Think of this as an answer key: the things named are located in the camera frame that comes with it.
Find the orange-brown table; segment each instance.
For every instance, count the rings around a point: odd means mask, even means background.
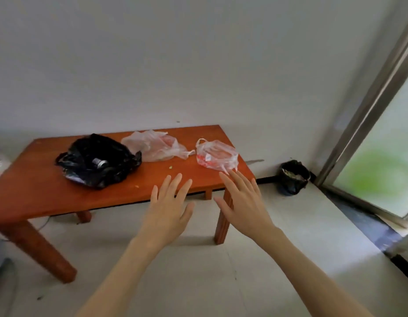
[[[220,140],[232,145],[218,125],[162,129],[178,139],[188,150],[195,149],[198,139]],[[105,133],[120,142],[132,132]],[[218,171],[197,164],[196,157],[187,160],[174,157],[167,161],[143,163],[121,183],[103,190],[82,186],[64,178],[55,158],[67,151],[82,136],[40,138],[30,143],[0,177],[0,233],[15,243],[56,278],[72,282],[76,269],[27,221],[42,216],[76,213],[82,223],[91,220],[90,209],[149,200],[154,185],[160,186],[167,175],[183,174],[179,185],[192,178],[190,192],[205,192],[211,199],[213,189],[223,188]],[[239,156],[238,169],[249,179],[254,175]],[[227,190],[225,200],[232,206]],[[214,236],[217,245],[225,240],[229,222],[220,213]]]

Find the plastic bag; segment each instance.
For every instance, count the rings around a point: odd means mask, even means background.
[[[83,185],[105,188],[126,179],[141,165],[141,152],[131,154],[117,141],[93,133],[76,140],[56,158],[66,178]]]
[[[175,156],[186,160],[195,153],[195,150],[188,151],[167,132],[154,130],[135,131],[130,136],[123,138],[121,143],[127,146],[131,153],[141,151],[144,162],[169,160]]]
[[[235,148],[219,141],[207,141],[201,138],[195,145],[197,148],[198,164],[227,173],[229,170],[238,169],[238,152]]]
[[[294,196],[307,186],[311,174],[302,163],[291,160],[281,164],[278,177],[279,192],[285,196]]]

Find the black plastic bag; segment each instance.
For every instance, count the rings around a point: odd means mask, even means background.
[[[285,196],[294,196],[307,186],[311,173],[302,163],[291,160],[281,164],[278,174],[279,192]]]
[[[56,158],[66,178],[102,189],[126,179],[141,165],[141,152],[131,154],[123,144],[99,134],[76,140]]]

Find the metal door frame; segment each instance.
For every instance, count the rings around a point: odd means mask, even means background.
[[[408,214],[403,218],[398,217],[385,209],[333,187],[333,182],[407,78],[408,24],[314,182],[316,186],[323,186],[404,227],[408,227]]]

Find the white plastic bag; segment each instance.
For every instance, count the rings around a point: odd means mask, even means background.
[[[121,143],[127,146],[133,154],[140,150],[143,162],[169,160],[175,156],[187,159],[189,155],[195,153],[195,150],[188,151],[167,132],[154,130],[135,131],[130,136],[123,138]]]
[[[201,138],[195,145],[197,148],[198,164],[227,173],[229,170],[238,170],[238,152],[235,148],[219,141],[207,141]]]

